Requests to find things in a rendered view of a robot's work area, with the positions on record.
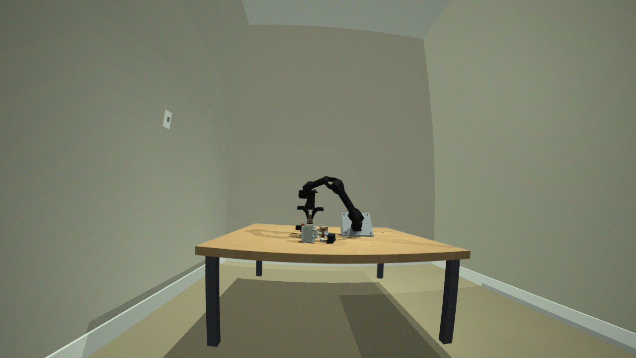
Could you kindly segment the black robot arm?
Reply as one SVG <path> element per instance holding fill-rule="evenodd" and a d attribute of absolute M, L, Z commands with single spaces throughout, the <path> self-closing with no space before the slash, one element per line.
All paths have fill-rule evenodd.
<path fill-rule="evenodd" d="M 329 184 L 332 182 L 332 184 Z M 303 199 L 315 199 L 315 193 L 317 193 L 316 189 L 312 190 L 316 186 L 326 185 L 332 192 L 337 193 L 344 205 L 348 209 L 348 218 L 352 221 L 351 227 L 353 232 L 361 231 L 361 227 L 363 226 L 363 214 L 359 211 L 359 209 L 355 208 L 350 199 L 348 198 L 347 193 L 344 191 L 344 185 L 342 180 L 337 178 L 332 178 L 325 176 L 316 181 L 309 181 L 303 186 L 303 190 L 299 190 L 299 198 Z M 305 202 L 305 210 L 315 208 L 315 202 Z"/>

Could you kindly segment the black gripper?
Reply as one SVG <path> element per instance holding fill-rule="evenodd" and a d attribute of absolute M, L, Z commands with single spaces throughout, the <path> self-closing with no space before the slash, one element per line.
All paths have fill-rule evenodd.
<path fill-rule="evenodd" d="M 311 201 L 312 201 L 312 202 L 315 202 L 315 199 L 307 199 L 307 202 L 311 202 Z M 304 210 L 304 212 L 305 212 L 305 214 L 306 214 L 307 220 L 309 219 L 309 218 L 308 218 L 308 215 L 309 215 L 309 211 L 308 211 L 308 209 L 307 209 L 307 210 L 305 210 L 305 207 L 304 207 L 304 206 L 298 206 L 298 207 L 297 207 L 297 209 L 303 209 L 303 210 Z M 312 210 L 313 210 L 313 211 L 312 211 L 312 217 L 311 217 L 311 220 L 312 220 L 312 218 L 314 217 L 314 215 L 316 214 L 316 212 L 318 212 L 318 211 L 324 211 L 324 208 L 323 208 L 323 207 L 316 207 L 316 208 L 313 208 Z"/>

